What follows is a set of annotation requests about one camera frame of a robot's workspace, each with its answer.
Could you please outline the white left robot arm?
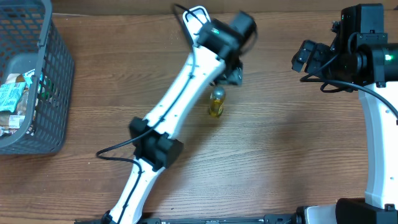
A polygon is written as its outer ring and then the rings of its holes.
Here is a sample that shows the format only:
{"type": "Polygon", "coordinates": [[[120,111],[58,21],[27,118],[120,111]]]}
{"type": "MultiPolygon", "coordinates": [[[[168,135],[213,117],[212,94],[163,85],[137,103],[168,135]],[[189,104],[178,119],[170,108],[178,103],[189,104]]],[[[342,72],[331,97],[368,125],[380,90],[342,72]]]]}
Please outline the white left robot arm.
{"type": "Polygon", "coordinates": [[[96,153],[105,153],[132,144],[133,157],[126,159],[132,169],[116,205],[100,223],[138,223],[147,197],[158,176],[168,169],[183,151],[177,140],[180,128],[201,94],[209,85],[240,85],[243,63],[240,57],[251,50],[244,45],[257,40],[257,25],[252,16],[239,11],[229,23],[210,18],[203,6],[191,9],[173,4],[173,14],[181,27],[190,53],[180,73],[162,99],[144,118],[129,124],[131,138],[96,153]]]}

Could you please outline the yellow oil bottle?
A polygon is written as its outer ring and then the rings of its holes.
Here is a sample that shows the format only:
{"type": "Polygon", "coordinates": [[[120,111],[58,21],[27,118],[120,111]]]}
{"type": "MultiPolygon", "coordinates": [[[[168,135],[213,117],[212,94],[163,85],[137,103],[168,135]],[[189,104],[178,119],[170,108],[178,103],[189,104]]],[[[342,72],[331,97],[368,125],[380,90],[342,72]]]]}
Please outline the yellow oil bottle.
{"type": "Polygon", "coordinates": [[[222,86],[217,86],[213,89],[210,95],[209,115],[216,118],[222,115],[225,98],[226,91],[222,86]]]}

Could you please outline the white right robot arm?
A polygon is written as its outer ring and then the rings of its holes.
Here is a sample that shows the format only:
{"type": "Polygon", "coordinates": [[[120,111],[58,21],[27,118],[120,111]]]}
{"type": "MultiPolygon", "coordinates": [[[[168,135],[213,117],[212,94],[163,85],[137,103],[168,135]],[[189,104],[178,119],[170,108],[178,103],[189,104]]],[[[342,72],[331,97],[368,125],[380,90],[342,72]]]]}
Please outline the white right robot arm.
{"type": "Polygon", "coordinates": [[[397,222],[397,44],[388,41],[382,4],[344,8],[330,45],[302,42],[292,69],[324,93],[358,92],[366,125],[368,182],[364,197],[299,207],[291,223],[397,222]]]}

